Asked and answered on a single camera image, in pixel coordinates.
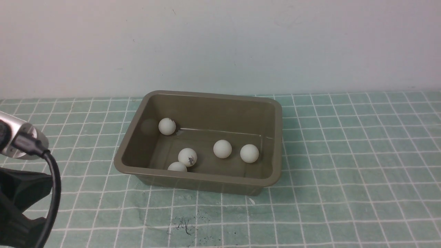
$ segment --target olive plastic bin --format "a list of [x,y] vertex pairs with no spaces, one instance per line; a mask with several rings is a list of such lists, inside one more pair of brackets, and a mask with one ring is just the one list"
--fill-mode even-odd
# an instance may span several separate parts
[[[162,135],[162,118],[176,122],[176,132]],[[232,154],[213,153],[225,139]],[[259,159],[247,164],[240,149],[254,144]],[[168,171],[183,148],[198,155],[188,172]],[[280,178],[282,159],[282,107],[269,98],[221,94],[154,91],[142,100],[115,155],[118,171],[137,176],[148,185],[258,195]]]

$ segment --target black clamp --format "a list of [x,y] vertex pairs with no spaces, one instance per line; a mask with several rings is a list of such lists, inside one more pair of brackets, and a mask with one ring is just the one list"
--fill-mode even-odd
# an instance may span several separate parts
[[35,246],[46,218],[30,220],[23,212],[51,189],[50,175],[0,168],[0,246]]

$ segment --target black cable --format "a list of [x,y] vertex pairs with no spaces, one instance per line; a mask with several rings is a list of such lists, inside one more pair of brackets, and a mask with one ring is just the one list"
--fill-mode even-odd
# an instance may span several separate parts
[[61,199],[61,177],[60,170],[58,169],[58,165],[55,161],[55,158],[52,156],[50,151],[46,151],[43,156],[43,159],[49,165],[49,169],[52,175],[52,200],[51,206],[49,207],[48,216],[46,217],[46,223],[41,231],[40,237],[35,244],[35,248],[43,248],[46,244],[46,241],[49,238],[49,234],[51,233],[52,227],[54,226],[54,222],[56,219],[56,215],[58,213],[58,207],[60,206]]
[[41,231],[40,237],[38,238],[35,248],[43,248],[46,244],[46,241],[49,238],[49,234],[51,233],[52,227],[54,225],[56,215],[58,213],[58,208],[60,206],[60,198],[61,198],[61,177],[60,170],[58,169],[58,165],[55,161],[55,158],[52,156],[49,150],[44,148],[40,140],[32,137],[30,134],[21,133],[17,135],[17,137],[12,142],[12,145],[29,154],[29,155],[37,155],[42,159],[46,160],[48,163],[49,169],[52,175],[52,200],[51,205],[49,207],[48,216],[46,217],[46,223]]

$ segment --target ping pong ball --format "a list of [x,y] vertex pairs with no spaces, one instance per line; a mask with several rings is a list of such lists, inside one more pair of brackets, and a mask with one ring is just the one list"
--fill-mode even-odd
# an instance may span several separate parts
[[163,135],[170,135],[176,130],[176,123],[170,118],[162,119],[158,124],[159,131]]
[[171,165],[168,166],[167,170],[187,172],[187,167],[185,166],[185,164],[183,164],[181,162],[174,162],[174,163],[171,163]]
[[254,163],[259,158],[259,149],[252,144],[245,145],[240,149],[240,158],[246,163]]
[[218,158],[228,158],[231,150],[231,144],[224,139],[218,140],[213,146],[214,155]]
[[184,148],[178,154],[178,161],[186,167],[193,166],[198,159],[196,152],[191,148]]

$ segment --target white grid line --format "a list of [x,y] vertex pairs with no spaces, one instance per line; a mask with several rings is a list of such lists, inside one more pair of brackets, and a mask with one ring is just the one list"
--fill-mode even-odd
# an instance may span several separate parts
[[[126,110],[127,110],[128,106],[129,106],[129,103],[130,103],[130,101],[127,101]],[[124,193],[124,199],[123,199],[122,207],[124,207],[124,204],[125,204],[125,202],[126,202],[127,192],[128,192],[129,184],[130,184],[130,179],[131,179],[132,177],[134,177],[134,176],[133,176],[133,175],[130,175],[129,178],[127,178],[126,191],[125,191],[125,193]],[[122,220],[123,220],[123,214],[124,214],[124,210],[121,211],[120,221],[119,221],[119,223],[118,223],[118,229],[116,230],[115,242],[114,242],[114,244],[113,244],[113,247],[114,247],[114,248],[116,248],[116,242],[118,241],[118,234],[120,233],[120,227],[121,227],[121,222],[122,222]]]
[[[408,222],[420,222],[420,221],[431,221],[432,219],[430,218],[426,218],[426,219],[412,219],[409,220]],[[345,221],[331,221],[329,222],[330,224],[344,224],[344,223],[353,223],[352,220],[345,220]],[[366,220],[366,221],[356,221],[356,223],[405,223],[404,220],[381,220],[380,222],[378,220]],[[245,222],[225,222],[225,223],[220,223],[220,222],[216,222],[216,223],[202,223],[202,224],[197,224],[197,225],[188,225],[188,227],[201,227],[201,226],[216,226],[216,225],[245,225]],[[258,224],[268,224],[271,225],[273,224],[272,221],[270,222],[250,222],[250,224],[253,225],[258,225]],[[286,225],[301,225],[301,224],[326,224],[326,222],[277,222],[277,224],[286,224]],[[139,227],[131,227],[131,226],[126,226],[126,227],[119,227],[120,230],[126,230],[126,229],[139,229],[142,228],[142,226]],[[169,225],[164,225],[164,226],[152,226],[152,228],[156,228],[156,229],[167,229],[169,228]],[[68,230],[74,230],[74,229],[80,229],[80,230],[101,230],[101,229],[118,229],[117,226],[113,226],[113,227],[94,227],[94,228],[67,228]],[[54,231],[61,231],[61,230],[66,230],[66,228],[55,228],[53,229]]]
[[220,194],[220,237],[222,242],[222,247],[224,247],[224,194]]
[[[282,142],[282,145],[283,145],[283,150],[284,150],[285,153],[286,153],[285,143]],[[289,167],[288,158],[285,157],[285,160],[286,160],[286,164],[287,164],[287,166]],[[288,173],[289,173],[289,180],[290,180],[290,182],[291,182],[291,186],[293,186],[294,183],[293,183],[293,181],[292,181],[291,170],[288,170]],[[296,195],[295,195],[294,187],[292,187],[292,193],[293,193],[293,195],[294,195],[295,208],[296,208],[296,210],[297,210],[297,214],[299,215],[300,232],[302,233],[303,247],[306,248],[306,239],[305,239],[305,234],[303,233],[302,217],[300,216],[299,204],[297,203],[297,197],[296,197]]]
[[[369,99],[369,102],[371,102],[371,99],[370,99],[369,95],[368,95],[368,94],[366,94],[366,95],[367,95],[367,98]],[[393,143],[392,143],[392,142],[390,142],[390,143],[392,144],[392,148],[393,148],[393,150],[396,152],[396,149],[395,149]],[[401,165],[403,165],[403,162],[401,161],[401,158],[400,158],[399,156],[397,156],[397,157],[398,157],[398,159],[399,159]],[[384,172],[383,169],[381,169],[381,172],[383,173],[383,176],[384,176],[385,179],[386,179],[386,182],[387,182],[387,184],[388,184],[388,186],[389,186],[389,190],[390,190],[390,192],[392,193],[392,196],[393,196],[394,200],[397,201],[398,198],[396,197],[395,192],[393,191],[392,186],[391,186],[391,184],[389,183],[389,179],[387,178],[387,176],[386,176],[386,174],[385,174],[385,172]],[[404,214],[403,208],[401,207],[400,204],[397,204],[397,205],[398,205],[398,208],[400,209],[400,213],[401,213],[401,215],[402,215],[403,218],[404,218],[404,222],[406,223],[407,229],[409,230],[409,233],[411,234],[412,240],[413,240],[414,242],[416,242],[416,239],[415,239],[414,234],[412,233],[411,227],[409,226],[409,223],[408,223],[407,220],[406,220],[406,217],[405,217],[406,215]]]
[[[198,226],[198,206],[199,206],[199,187],[198,190],[196,191],[196,213],[194,214],[195,216],[195,220],[194,220],[194,226],[197,227]],[[197,247],[198,245],[198,228],[194,229],[194,247]]]
[[[314,108],[314,107],[320,107],[320,105],[296,106],[296,109],[298,107],[313,107]],[[340,115],[340,114],[335,114],[335,115],[319,115],[318,113],[316,113],[315,116],[298,116],[298,117],[284,117],[284,118],[285,119],[294,119],[294,118],[337,117],[337,116],[340,116],[340,117],[353,117],[353,116],[390,116],[390,115],[394,115],[394,114],[357,114],[356,111],[354,111],[354,112],[355,112],[355,114],[350,114],[350,115]],[[436,113],[439,113],[439,112],[434,112],[434,113],[433,112],[430,112],[430,113],[397,113],[396,115],[397,116],[414,116],[414,115],[436,114]],[[436,124],[422,124],[422,125],[419,125],[419,126],[424,126],[424,125],[436,125]]]
[[[174,207],[173,205],[174,205],[174,202],[175,202],[176,184],[177,184],[177,181],[176,181],[176,183],[175,183],[175,188],[173,188],[173,194],[172,194],[172,206],[170,207],[170,223],[173,221],[173,207]],[[168,233],[170,233],[170,235],[168,236],[168,244],[167,244],[167,246],[170,247],[170,240],[171,240],[171,238],[172,238],[172,236],[171,236],[171,233],[172,233],[172,225],[171,225],[171,224],[169,225]]]
[[[364,135],[366,135],[366,137],[368,137],[368,136],[367,136],[367,133],[366,133],[366,130],[365,130],[364,128],[363,128],[363,132],[364,132]],[[374,148],[373,148],[373,146],[372,146],[372,144],[370,143],[370,141],[369,141],[369,146],[370,146],[370,148],[371,148],[372,151],[375,151]],[[376,154],[374,154],[374,155],[375,155],[375,159],[377,160],[377,163],[380,165],[381,163],[380,163],[380,161],[378,160],[377,155],[376,155]],[[358,163],[357,163],[357,160],[355,159],[355,156],[354,156],[354,155],[353,155],[353,158],[354,158],[355,164],[357,165],[357,167],[359,167],[359,165],[358,165]],[[364,181],[363,175],[360,173],[360,171],[359,171],[359,174],[360,174],[360,177],[361,177],[361,180],[362,180],[363,184],[365,184],[365,181]],[[367,194],[367,197],[369,198],[369,201],[372,202],[372,198],[371,198],[371,196],[370,196],[370,194],[369,194],[369,191],[367,190],[367,187],[366,187],[366,186],[364,186],[364,190],[366,191],[366,194]],[[378,221],[380,221],[380,218],[378,217],[378,213],[377,213],[377,210],[375,209],[374,204],[371,203],[371,205],[372,205],[372,209],[374,210],[375,217],[377,218]],[[390,248],[390,244],[387,242],[387,238],[386,238],[386,234],[385,234],[385,231],[384,231],[384,229],[383,229],[383,226],[380,225],[380,228],[381,228],[381,232],[382,232],[382,234],[383,234],[383,237],[384,237],[384,239],[386,240],[386,244],[387,244],[387,246]]]
[[[103,125],[103,124],[123,124],[123,123],[130,123],[129,121],[106,121],[106,122],[84,122],[85,124],[97,124],[97,125]],[[82,125],[82,123],[79,123],[79,122],[71,122],[71,123],[65,123],[65,124],[62,124],[62,123],[49,123],[49,124],[46,124],[47,126],[62,126],[62,125],[66,125],[66,126],[68,126],[68,125]]]
[[145,223],[147,223],[147,214],[148,214],[148,212],[149,212],[149,205],[150,205],[150,196],[152,195],[152,186],[150,185],[150,190],[149,190],[149,197],[148,197],[148,199],[147,199],[147,207],[146,207],[146,215],[144,216],[144,226],[143,226],[143,228],[142,228],[142,239],[141,239],[141,247],[144,247],[144,235],[145,235],[145,233],[146,233],[146,228],[147,228],[147,225],[145,224]]
[[[42,98],[38,99],[40,100],[40,103],[56,103],[56,102],[90,102],[90,101],[128,101],[129,99],[113,99],[113,98],[109,98],[109,99],[96,99],[96,98],[92,98],[89,100],[82,100],[81,98],[74,98],[73,100],[65,100],[65,98],[55,98],[55,101],[46,101]],[[25,102],[23,104],[36,104],[36,102]],[[19,103],[4,103],[1,102],[0,105],[19,105]]]
[[[409,140],[409,139],[432,139],[432,138],[389,138],[389,139],[328,139],[327,141],[368,141],[368,140]],[[308,140],[296,140],[285,141],[286,143],[303,143],[303,142],[324,142],[324,139],[308,139]]]
[[[354,152],[354,153],[314,153],[309,154],[308,156],[320,156],[320,155],[376,155],[376,154],[408,154],[408,153],[414,153],[414,152]],[[424,151],[423,153],[439,153],[439,151]],[[299,154],[287,154],[288,156],[291,155],[306,155],[306,153],[299,153]]]
[[[71,112],[68,113],[68,115],[67,115],[67,117],[66,117],[66,121],[67,121],[67,119],[69,118],[70,114],[71,114]],[[65,127],[65,126],[63,125],[63,127],[61,128],[61,131],[60,131],[60,135],[61,135],[61,133],[63,132],[64,127]],[[77,145],[78,140],[79,140],[79,136],[77,137],[77,140],[75,141],[75,145],[74,145],[74,147]],[[72,149],[72,152],[71,152],[71,154],[69,155],[69,159],[68,159],[68,161],[72,158],[72,155],[74,154],[74,151],[75,151],[75,149]],[[61,176],[63,176],[64,173],[66,172],[66,169],[67,169],[67,166],[68,166],[68,165],[69,165],[69,163],[67,163],[66,166],[64,167],[64,169],[63,169],[63,173],[61,174]],[[81,190],[81,187],[82,187],[82,185],[83,185],[83,183],[84,183],[84,180],[85,180],[85,177],[84,177],[83,180],[81,181],[81,184],[80,184],[80,187],[79,187],[80,190]],[[78,194],[76,195],[76,197],[75,197],[75,201],[74,201],[74,205],[73,205],[74,208],[75,208],[75,205],[77,204],[78,197],[79,197],[79,193],[78,193]],[[69,227],[69,224],[70,224],[70,222],[71,222],[72,214],[73,214],[73,211],[72,211],[71,214],[69,215],[69,219],[68,219],[67,224],[66,224],[66,227],[67,227],[67,228]],[[66,236],[67,236],[67,231],[64,232],[64,236],[63,236],[63,239],[62,239],[62,241],[61,241],[60,247],[63,247],[64,241],[66,240]]]
[[[122,133],[122,130],[123,130],[123,125],[121,124],[120,135],[121,135],[121,133]],[[118,146],[115,146],[115,147],[114,147],[114,150],[113,150],[113,156],[115,155],[117,148],[118,148]],[[98,202],[98,209],[96,209],[97,212],[96,212],[95,217],[94,217],[94,219],[93,219],[92,228],[95,227],[95,224],[96,224],[96,222],[97,222],[97,218],[98,218],[98,214],[99,214],[100,206],[101,206],[101,203],[102,203],[103,195],[104,195],[104,192],[105,192],[105,188],[106,188],[106,185],[107,185],[107,181],[108,181],[108,177],[109,177],[109,174],[110,174],[110,170],[111,170],[111,169],[112,169],[112,164],[109,165],[109,169],[108,169],[108,171],[107,171],[106,180],[104,181],[103,190],[101,191],[100,200],[99,200],[99,202]],[[87,245],[86,245],[86,247],[89,247],[90,240],[92,239],[92,235],[93,235],[93,230],[90,232],[89,239],[87,240]]]
[[[299,123],[299,125],[300,125],[300,133],[301,133],[301,135],[302,135],[302,139],[305,140],[305,136],[303,135],[303,131],[302,131],[302,129],[301,129],[302,124]],[[308,147],[307,147],[307,145],[306,145],[306,142],[305,142],[305,149],[306,149],[306,154],[308,155],[309,163],[310,163],[311,166],[312,166],[312,161],[311,161],[311,158],[309,157],[309,150],[308,150]],[[316,189],[317,189],[317,193],[318,193],[318,198],[320,199],[321,210],[322,210],[323,216],[325,217],[326,226],[328,227],[329,236],[331,237],[332,245],[333,245],[333,247],[335,248],[334,238],[333,238],[332,233],[331,233],[331,227],[329,226],[328,217],[326,216],[325,207],[323,206],[323,200],[322,200],[322,198],[321,198],[320,188],[317,186],[318,181],[317,181],[317,177],[315,176],[314,171],[312,171],[312,175],[313,175],[313,177],[314,177],[314,181],[315,181],[315,185],[316,185]]]
[[[411,135],[409,134],[409,132],[407,131],[407,129],[404,128],[404,130],[405,130],[406,134],[410,137]],[[415,148],[416,150],[418,150],[418,148],[417,148],[417,146],[415,145],[414,141],[411,140],[411,142],[412,142],[412,145],[414,146],[414,148]],[[425,161],[424,159],[422,159],[422,161],[423,161],[424,165],[427,167],[426,161]],[[427,169],[427,170],[429,171],[429,173],[430,173],[430,175],[432,176],[433,180],[436,181],[436,179],[434,178],[432,172],[431,172],[429,169]],[[404,171],[406,172],[406,175],[407,175],[407,177],[409,178],[409,180],[410,180],[411,182],[413,182],[412,177],[410,177],[409,172],[407,171],[406,168],[404,168]],[[417,193],[418,197],[421,199],[421,202],[422,202],[424,208],[425,208],[426,211],[429,213],[429,216],[430,216],[431,218],[433,218],[432,213],[429,211],[429,208],[427,207],[427,205],[426,205],[426,204],[424,203],[424,201],[422,200],[422,197],[421,197],[421,195],[420,195],[418,189],[415,187],[415,184],[412,184],[412,186],[413,186],[413,188],[415,189],[415,192]],[[440,230],[439,230],[437,224],[435,223],[435,221],[433,221],[433,223],[434,223],[434,225],[435,225],[435,229],[436,229],[437,232],[438,232],[438,235],[441,237],[441,232],[440,232]]]
[[[404,167],[369,167],[369,168],[363,168],[361,170],[374,170],[374,169],[402,169]],[[415,168],[424,168],[422,166],[412,166],[412,167],[405,167],[405,168],[410,168],[410,169],[415,169]],[[439,166],[431,166],[428,168],[439,168]],[[337,171],[339,170],[356,170],[356,168],[337,168]],[[336,170],[335,168],[330,168],[330,169],[286,169],[286,170],[282,170],[282,171],[332,171],[332,170]],[[118,177],[121,175],[115,174],[115,175],[109,175],[109,177]],[[62,176],[62,178],[78,178],[78,177],[106,177],[105,175],[84,175],[84,176],[72,176],[72,175],[65,175]],[[410,183],[410,182],[392,182],[389,184],[433,184],[433,183],[440,183],[439,181],[434,181],[434,182],[414,182],[414,183]],[[293,187],[298,188],[298,187],[305,187],[305,186],[315,186],[316,184],[304,184],[304,185],[295,185]],[[388,183],[367,183],[367,184],[358,184],[358,183],[344,183],[344,184],[317,184],[317,186],[341,186],[341,185],[388,185]],[[269,186],[270,188],[284,188],[287,186]]]
[[250,212],[248,210],[249,197],[245,197],[245,208],[247,210],[247,228],[248,228],[248,245],[251,247],[251,228],[250,228]]
[[[349,201],[349,202],[327,202],[327,203],[323,203],[323,205],[341,205],[341,204],[346,204],[346,203],[407,203],[407,202],[422,202],[422,200],[387,200],[387,201]],[[423,200],[423,202],[428,202],[428,203],[441,203],[441,200]],[[296,203],[296,205],[319,205],[320,203]],[[273,203],[273,206],[292,206],[292,203]],[[207,205],[207,204],[193,204],[193,205],[179,205],[176,207],[219,207],[219,205]],[[224,205],[224,207],[243,207],[245,205]],[[271,206],[270,203],[261,203],[261,204],[256,204],[256,206]],[[140,210],[145,210],[145,209],[168,209],[171,207],[122,207],[122,208],[99,208],[99,209],[95,209],[95,208],[73,208],[73,209],[60,209],[59,212],[71,212],[74,210],[84,210],[84,211],[111,211],[111,210],[127,210],[127,209],[140,209]],[[27,210],[28,212],[44,212],[47,210],[37,210],[37,209],[30,209]],[[441,218],[431,218],[433,220],[441,220]]]
[[[329,99],[330,99],[330,101],[331,101],[331,105],[332,105],[333,108],[334,108],[334,111],[336,112],[336,110],[335,110],[335,106],[334,106],[334,104],[333,104],[333,102],[332,102],[332,98],[331,98],[331,96],[329,96]],[[327,141],[327,139],[326,139],[325,133],[323,132],[323,129],[321,129],[321,133],[322,133],[322,135],[323,135],[323,137],[324,137],[324,139],[325,139],[325,141],[326,141],[326,147],[328,148],[329,151],[331,151],[331,149],[329,148],[329,144],[328,144],[328,141]],[[352,218],[352,223],[353,223],[353,225],[354,225],[354,229],[355,229],[355,235],[356,235],[356,237],[357,237],[357,240],[358,240],[359,242],[361,242],[360,235],[359,235],[358,230],[357,230],[357,226],[355,225],[354,214],[352,213],[352,209],[351,209],[351,206],[349,205],[348,197],[346,196],[346,192],[345,192],[344,189],[343,189],[343,184],[341,183],[340,175],[339,175],[339,173],[338,173],[338,170],[337,170],[337,167],[336,167],[336,164],[335,164],[334,158],[333,158],[332,156],[331,156],[331,161],[332,161],[332,164],[333,164],[334,169],[335,169],[335,171],[336,171],[336,176],[337,176],[338,182],[339,182],[339,184],[341,185],[341,186],[340,186],[340,189],[341,189],[341,192],[343,193],[344,200],[347,202],[347,203],[346,203],[346,206],[348,207],[349,214],[351,215],[351,218]]]

